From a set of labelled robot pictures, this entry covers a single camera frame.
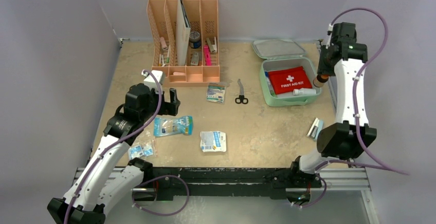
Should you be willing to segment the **blue cotton swab bag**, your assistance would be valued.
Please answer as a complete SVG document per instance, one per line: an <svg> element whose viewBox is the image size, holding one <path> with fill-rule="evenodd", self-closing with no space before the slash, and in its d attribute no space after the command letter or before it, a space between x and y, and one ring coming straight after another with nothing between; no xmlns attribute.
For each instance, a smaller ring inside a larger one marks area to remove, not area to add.
<svg viewBox="0 0 436 224"><path fill-rule="evenodd" d="M173 135L190 136L193 132L192 116L182 116L180 118L155 118L153 134L155 137L165 137Z"/></svg>

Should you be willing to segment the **white gauze dressing packet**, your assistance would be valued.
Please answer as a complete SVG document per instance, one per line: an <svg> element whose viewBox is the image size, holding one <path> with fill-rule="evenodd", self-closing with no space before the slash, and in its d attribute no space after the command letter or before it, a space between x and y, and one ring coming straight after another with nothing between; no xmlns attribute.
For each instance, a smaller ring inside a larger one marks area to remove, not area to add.
<svg viewBox="0 0 436 224"><path fill-rule="evenodd" d="M226 133L221 131L200 132L200 148L203 152L226 152Z"/></svg>

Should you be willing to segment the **small white bottle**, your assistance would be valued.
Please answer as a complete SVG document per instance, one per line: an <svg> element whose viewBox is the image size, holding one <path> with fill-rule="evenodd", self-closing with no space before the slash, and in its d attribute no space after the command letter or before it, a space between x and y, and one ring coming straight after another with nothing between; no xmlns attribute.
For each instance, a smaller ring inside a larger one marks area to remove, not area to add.
<svg viewBox="0 0 436 224"><path fill-rule="evenodd" d="M314 96L316 94L317 94L317 90L312 88L301 88L301 89L293 90L294 96Z"/></svg>

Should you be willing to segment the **red zipper pouch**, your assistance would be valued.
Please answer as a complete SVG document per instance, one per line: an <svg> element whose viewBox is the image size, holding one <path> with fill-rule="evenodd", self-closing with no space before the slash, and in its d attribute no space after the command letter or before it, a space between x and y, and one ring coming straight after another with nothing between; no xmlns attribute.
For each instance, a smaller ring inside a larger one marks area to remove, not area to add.
<svg viewBox="0 0 436 224"><path fill-rule="evenodd" d="M294 89L312 88L302 66L268 72L275 94L293 92Z"/></svg>

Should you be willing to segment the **brown bottle orange cap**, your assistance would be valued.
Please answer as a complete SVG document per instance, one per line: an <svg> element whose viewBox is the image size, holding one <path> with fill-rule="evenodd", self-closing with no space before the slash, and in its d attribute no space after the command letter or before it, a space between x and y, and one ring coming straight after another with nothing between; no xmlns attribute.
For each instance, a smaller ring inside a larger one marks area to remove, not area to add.
<svg viewBox="0 0 436 224"><path fill-rule="evenodd" d="M313 86L317 88L321 88L329 80L329 77L330 77L329 75L318 74L313 79Z"/></svg>

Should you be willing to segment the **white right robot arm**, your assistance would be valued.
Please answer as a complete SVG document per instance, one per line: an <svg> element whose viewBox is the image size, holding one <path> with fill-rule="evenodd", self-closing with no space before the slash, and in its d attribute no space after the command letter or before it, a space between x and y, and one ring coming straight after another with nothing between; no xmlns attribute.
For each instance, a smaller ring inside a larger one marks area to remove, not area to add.
<svg viewBox="0 0 436 224"><path fill-rule="evenodd" d="M357 42L355 24L342 22L329 26L313 83L319 87L329 77L337 79L335 122L319 132L314 151L292 163L288 176L292 185L302 186L309 175L315 175L335 160L359 157L375 140L377 130L369 126L362 86L367 62L368 49Z"/></svg>

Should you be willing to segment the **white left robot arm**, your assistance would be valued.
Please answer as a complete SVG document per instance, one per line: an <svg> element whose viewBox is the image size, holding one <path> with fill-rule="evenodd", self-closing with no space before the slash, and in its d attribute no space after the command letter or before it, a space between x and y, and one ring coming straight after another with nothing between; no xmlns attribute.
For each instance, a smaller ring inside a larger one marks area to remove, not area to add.
<svg viewBox="0 0 436 224"><path fill-rule="evenodd" d="M121 157L139 133L156 115L176 116L180 101L177 91L164 91L140 83L130 87L125 102L108 120L99 147L83 173L61 198L53 198L47 210L55 223L104 223L109 211L135 186L146 188L154 181L153 165L140 158L131 160L124 171L107 183Z"/></svg>

